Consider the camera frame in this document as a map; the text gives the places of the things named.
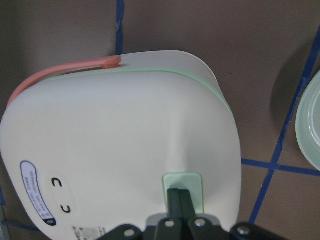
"light green plate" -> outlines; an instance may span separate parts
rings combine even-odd
[[[320,170],[320,71],[311,80],[301,98],[295,131],[303,155]]]

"black tip of label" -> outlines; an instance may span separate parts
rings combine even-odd
[[[43,219],[43,221],[50,226],[55,226],[57,224],[57,221],[54,218]]]

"screw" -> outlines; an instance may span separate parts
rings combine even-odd
[[[127,238],[132,237],[133,235],[135,235],[135,231],[132,229],[128,229],[124,231],[124,236]]]
[[[198,218],[197,220],[194,221],[194,224],[195,224],[197,227],[201,228],[201,227],[203,227],[204,225],[206,225],[206,221],[203,220],[203,219],[201,219],[201,218]]]
[[[237,229],[237,232],[240,235],[249,235],[250,228],[248,228],[247,226],[239,226],[238,229]]]
[[[175,225],[175,222],[172,221],[172,220],[168,220],[164,223],[164,225],[167,227],[167,228],[171,228]]]

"red handle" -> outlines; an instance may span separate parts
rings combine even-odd
[[[12,101],[24,90],[30,88],[31,86],[35,85],[36,83],[40,82],[45,77],[65,72],[69,70],[74,69],[84,69],[84,68],[92,68],[92,67],[100,67],[101,69],[113,69],[119,67],[119,63],[121,62],[121,56],[107,56],[92,60],[86,60],[86,61],[76,61],[76,62],[69,62],[58,66],[53,66],[50,68],[47,68],[45,70],[42,70],[31,77],[27,78],[25,81],[23,81],[12,93],[7,108],[12,103]]]

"green trim line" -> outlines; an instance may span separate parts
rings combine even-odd
[[[226,106],[228,111],[232,114],[231,108],[228,105],[225,97],[219,91],[217,91],[217,89],[215,87],[213,87],[211,84],[206,82],[204,79],[198,77],[197,75],[194,75],[190,72],[183,71],[183,70],[176,69],[176,68],[168,68],[168,67],[122,68],[122,67],[117,67],[117,68],[112,68],[112,69],[100,69],[100,70],[70,73],[70,74],[65,74],[65,75],[61,75],[61,76],[51,77],[50,79],[57,80],[57,79],[66,79],[66,78],[70,78],[70,77],[92,76],[92,75],[101,75],[101,74],[107,74],[107,73],[108,74],[116,74],[116,73],[141,73],[141,72],[165,72],[165,73],[178,74],[178,75],[190,78],[190,79],[202,84],[204,87],[209,89],[212,93],[214,93],[224,103],[224,105]]]

